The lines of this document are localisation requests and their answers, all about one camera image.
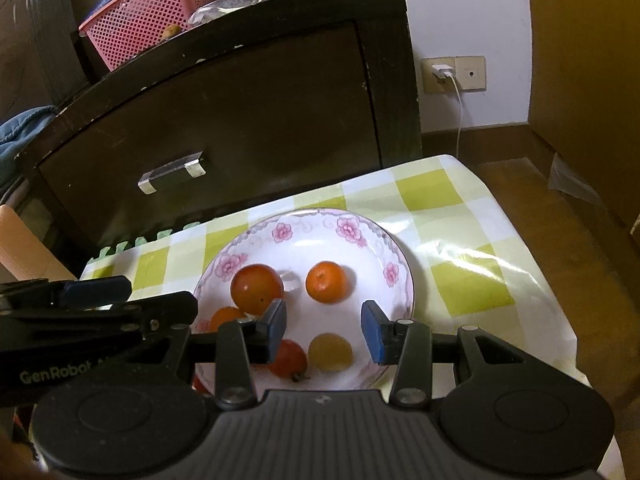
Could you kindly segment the dark wooden drawer cabinet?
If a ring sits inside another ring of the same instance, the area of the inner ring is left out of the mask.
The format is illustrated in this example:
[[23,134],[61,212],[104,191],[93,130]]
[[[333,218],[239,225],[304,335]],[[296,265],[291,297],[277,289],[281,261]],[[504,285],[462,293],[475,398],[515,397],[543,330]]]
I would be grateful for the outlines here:
[[[203,152],[151,195],[142,174]],[[268,0],[136,56],[18,155],[46,242],[79,274],[104,246],[422,154],[406,0]]]

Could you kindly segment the green white checkered tablecloth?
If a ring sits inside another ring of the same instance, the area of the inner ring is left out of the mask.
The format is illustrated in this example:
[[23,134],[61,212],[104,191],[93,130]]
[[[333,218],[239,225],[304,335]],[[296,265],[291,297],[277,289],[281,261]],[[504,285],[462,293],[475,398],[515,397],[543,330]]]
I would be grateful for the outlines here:
[[476,325],[570,376],[577,338],[532,254],[484,183],[440,155],[281,198],[88,263],[85,278],[123,275],[138,298],[190,290],[229,242],[296,210],[339,209],[375,222],[404,253],[411,317],[436,333]]

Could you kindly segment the clear plastic bag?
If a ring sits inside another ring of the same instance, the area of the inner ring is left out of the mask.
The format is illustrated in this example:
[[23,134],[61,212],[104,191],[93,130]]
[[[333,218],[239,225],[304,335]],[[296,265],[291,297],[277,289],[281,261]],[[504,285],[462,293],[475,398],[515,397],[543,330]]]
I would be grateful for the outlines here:
[[186,20],[186,26],[200,26],[237,10],[265,1],[268,0],[215,0],[196,9],[190,18]]

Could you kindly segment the large red tomato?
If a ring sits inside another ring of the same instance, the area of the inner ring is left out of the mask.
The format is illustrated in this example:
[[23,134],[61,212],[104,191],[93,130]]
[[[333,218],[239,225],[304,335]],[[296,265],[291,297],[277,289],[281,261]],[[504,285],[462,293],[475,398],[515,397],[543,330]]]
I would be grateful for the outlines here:
[[243,266],[232,278],[231,298],[243,312],[261,316],[275,299],[282,299],[284,286],[279,274],[270,266]]

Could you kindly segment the red cherry tomato with stem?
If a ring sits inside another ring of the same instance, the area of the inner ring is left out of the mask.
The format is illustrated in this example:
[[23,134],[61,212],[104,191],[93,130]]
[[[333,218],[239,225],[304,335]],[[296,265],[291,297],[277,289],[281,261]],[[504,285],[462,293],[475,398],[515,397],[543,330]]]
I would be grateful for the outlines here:
[[308,367],[303,348],[291,339],[283,339],[276,358],[268,365],[268,370],[279,378],[300,382],[306,377]]

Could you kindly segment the wall power socket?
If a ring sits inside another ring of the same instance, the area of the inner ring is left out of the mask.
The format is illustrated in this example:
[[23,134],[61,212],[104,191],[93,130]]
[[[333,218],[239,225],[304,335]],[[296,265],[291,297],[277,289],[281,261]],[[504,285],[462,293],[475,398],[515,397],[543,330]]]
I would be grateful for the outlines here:
[[424,58],[421,61],[426,94],[485,91],[486,60],[481,55]]

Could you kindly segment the brown longan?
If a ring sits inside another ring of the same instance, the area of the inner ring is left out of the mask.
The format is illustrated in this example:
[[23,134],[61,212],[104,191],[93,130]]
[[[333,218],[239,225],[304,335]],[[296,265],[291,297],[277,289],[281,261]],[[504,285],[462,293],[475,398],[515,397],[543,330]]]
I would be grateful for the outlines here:
[[354,362],[354,352],[349,341],[334,333],[315,336],[308,347],[308,359],[322,372],[342,372]]

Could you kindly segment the blue cloth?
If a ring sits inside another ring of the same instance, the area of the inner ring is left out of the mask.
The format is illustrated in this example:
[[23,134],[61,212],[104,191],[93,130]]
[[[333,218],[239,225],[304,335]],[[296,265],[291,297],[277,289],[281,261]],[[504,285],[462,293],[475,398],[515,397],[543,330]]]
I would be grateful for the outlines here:
[[15,157],[29,142],[38,136],[56,116],[51,105],[24,110],[1,125],[0,128],[0,185],[6,192],[17,178]]

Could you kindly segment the orange mandarin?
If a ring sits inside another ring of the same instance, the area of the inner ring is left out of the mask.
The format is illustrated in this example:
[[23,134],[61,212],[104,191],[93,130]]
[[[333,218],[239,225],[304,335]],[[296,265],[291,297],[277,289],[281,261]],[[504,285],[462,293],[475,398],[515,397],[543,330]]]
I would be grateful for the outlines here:
[[246,314],[236,307],[223,307],[218,309],[209,319],[207,331],[217,333],[219,327],[231,321],[246,318]]
[[332,261],[315,264],[306,276],[306,292],[322,304],[336,304],[348,294],[349,282],[343,268]]

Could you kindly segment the white charger plug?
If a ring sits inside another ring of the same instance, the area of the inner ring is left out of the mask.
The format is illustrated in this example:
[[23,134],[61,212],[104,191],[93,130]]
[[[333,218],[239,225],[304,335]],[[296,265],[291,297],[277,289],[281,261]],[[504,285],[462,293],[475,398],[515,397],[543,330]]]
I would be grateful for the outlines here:
[[449,64],[438,63],[431,66],[431,72],[438,80],[456,78],[456,70]]

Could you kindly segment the green foam mat edge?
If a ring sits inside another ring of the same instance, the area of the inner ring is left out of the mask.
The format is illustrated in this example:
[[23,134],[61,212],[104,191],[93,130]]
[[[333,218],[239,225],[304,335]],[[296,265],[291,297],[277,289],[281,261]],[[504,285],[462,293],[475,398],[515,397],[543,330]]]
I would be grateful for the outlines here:
[[171,234],[195,228],[200,224],[201,221],[193,221],[185,224],[181,228],[160,230],[155,234],[137,236],[132,240],[123,240],[122,242],[118,242],[116,244],[104,246],[100,249],[99,253],[95,257],[89,260],[89,262],[93,263],[108,256],[114,256],[121,254],[122,252],[126,252],[126,250],[130,248],[140,247],[148,243],[156,242],[157,240],[162,240],[165,237],[170,237]]

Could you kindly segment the white floral porcelain plate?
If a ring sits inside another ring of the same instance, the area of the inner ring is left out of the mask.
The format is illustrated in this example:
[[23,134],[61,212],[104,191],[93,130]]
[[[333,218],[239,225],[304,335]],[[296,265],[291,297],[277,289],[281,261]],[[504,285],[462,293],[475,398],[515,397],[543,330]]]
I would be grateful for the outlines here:
[[259,222],[224,246],[198,281],[194,333],[254,318],[257,286],[274,282],[281,282],[286,303],[283,342],[296,351],[284,365],[307,369],[294,380],[257,365],[257,391],[373,387],[386,369],[370,357],[362,304],[376,302],[392,321],[413,312],[412,274],[393,237],[339,209],[296,210]]

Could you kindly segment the pink plastic basket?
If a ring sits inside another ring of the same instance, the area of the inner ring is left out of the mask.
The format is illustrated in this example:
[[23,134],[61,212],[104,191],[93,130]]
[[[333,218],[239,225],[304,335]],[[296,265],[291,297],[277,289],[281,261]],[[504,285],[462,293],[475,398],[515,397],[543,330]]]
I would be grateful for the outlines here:
[[80,26],[109,70],[162,41],[166,27],[186,29],[190,16],[212,0],[112,0]]

